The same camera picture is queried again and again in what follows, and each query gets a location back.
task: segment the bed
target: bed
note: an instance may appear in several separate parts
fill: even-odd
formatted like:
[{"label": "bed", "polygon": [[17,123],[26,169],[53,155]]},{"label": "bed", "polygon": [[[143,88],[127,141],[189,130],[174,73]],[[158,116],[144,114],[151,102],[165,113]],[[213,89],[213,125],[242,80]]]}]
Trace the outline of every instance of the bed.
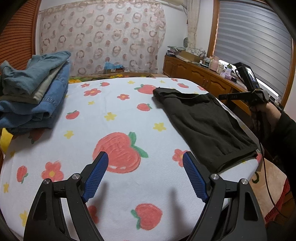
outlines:
[{"label": "bed", "polygon": [[[112,241],[178,241],[190,234],[204,203],[197,198],[181,161],[189,146],[152,95],[155,87],[183,93],[207,93],[184,79],[128,77],[69,85],[52,130],[14,138],[0,175],[0,208],[8,226],[21,237],[35,194],[45,178],[69,178],[108,150],[121,162],[109,162],[94,198],[87,202],[102,237]],[[227,107],[241,128],[257,138]],[[220,175],[251,179],[256,159]],[[78,239],[66,200],[64,215]]]}]

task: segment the window blind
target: window blind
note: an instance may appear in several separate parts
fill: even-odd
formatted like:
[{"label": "window blind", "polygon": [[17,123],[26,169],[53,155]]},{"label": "window blind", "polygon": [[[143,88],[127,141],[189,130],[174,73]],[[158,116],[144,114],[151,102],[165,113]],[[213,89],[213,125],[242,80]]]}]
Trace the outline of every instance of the window blind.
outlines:
[{"label": "window blind", "polygon": [[280,97],[289,76],[291,46],[288,30],[269,6],[220,0],[214,55],[231,64],[249,65]]}]

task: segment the wall curtain with circle pattern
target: wall curtain with circle pattern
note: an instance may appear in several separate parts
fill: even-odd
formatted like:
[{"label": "wall curtain with circle pattern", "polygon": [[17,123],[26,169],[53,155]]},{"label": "wall curtain with circle pattern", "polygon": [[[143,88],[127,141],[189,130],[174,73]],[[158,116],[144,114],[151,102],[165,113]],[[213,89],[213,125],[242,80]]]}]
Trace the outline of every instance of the wall curtain with circle pattern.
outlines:
[{"label": "wall curtain with circle pattern", "polygon": [[153,1],[81,1],[39,13],[40,53],[68,50],[71,76],[102,74],[105,62],[131,72],[157,72],[165,35],[162,5]]}]

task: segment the black folded pants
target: black folded pants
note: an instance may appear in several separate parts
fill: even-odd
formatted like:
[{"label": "black folded pants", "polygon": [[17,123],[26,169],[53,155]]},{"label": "black folded pants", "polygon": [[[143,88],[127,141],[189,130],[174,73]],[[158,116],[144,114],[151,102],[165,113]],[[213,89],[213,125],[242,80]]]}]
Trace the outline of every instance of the black folded pants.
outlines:
[{"label": "black folded pants", "polygon": [[166,88],[156,88],[153,94],[194,156],[210,172],[256,155],[257,145],[212,94],[184,94]]}]

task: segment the louvered wooden door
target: louvered wooden door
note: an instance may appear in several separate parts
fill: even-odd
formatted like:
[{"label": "louvered wooden door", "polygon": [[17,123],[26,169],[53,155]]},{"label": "louvered wooden door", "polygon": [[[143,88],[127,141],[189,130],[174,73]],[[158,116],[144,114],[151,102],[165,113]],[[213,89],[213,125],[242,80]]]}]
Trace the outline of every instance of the louvered wooden door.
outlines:
[{"label": "louvered wooden door", "polygon": [[13,15],[0,34],[0,63],[7,60],[23,70],[35,54],[35,29],[41,0],[28,0]]}]

